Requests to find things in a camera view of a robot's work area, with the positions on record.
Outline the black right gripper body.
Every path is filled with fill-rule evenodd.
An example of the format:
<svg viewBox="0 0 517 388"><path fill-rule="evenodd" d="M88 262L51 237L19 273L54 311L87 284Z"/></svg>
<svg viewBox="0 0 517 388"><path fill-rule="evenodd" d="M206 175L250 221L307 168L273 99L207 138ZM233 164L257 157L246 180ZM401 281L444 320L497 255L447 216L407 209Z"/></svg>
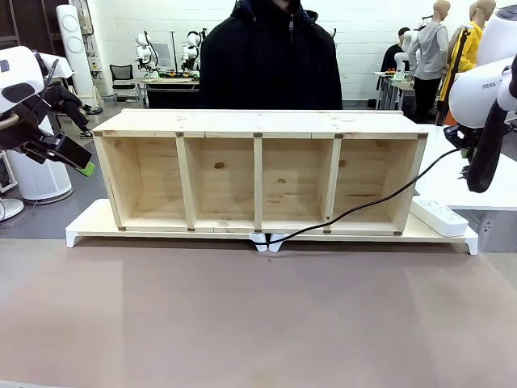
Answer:
<svg viewBox="0 0 517 388"><path fill-rule="evenodd" d="M463 125L447 126L443 129L445 138L457 149L476 149L479 142L479 129Z"/></svg>

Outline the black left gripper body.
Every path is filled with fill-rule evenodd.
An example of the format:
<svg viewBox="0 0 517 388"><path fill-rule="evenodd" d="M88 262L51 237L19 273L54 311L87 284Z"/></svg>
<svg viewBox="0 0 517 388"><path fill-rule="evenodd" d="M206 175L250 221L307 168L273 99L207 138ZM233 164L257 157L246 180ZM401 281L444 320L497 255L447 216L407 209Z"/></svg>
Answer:
<svg viewBox="0 0 517 388"><path fill-rule="evenodd" d="M87 167L91 153L76 141L63 134L42 135L22 145L22 153L34 162L61 162L71 167Z"/></svg>

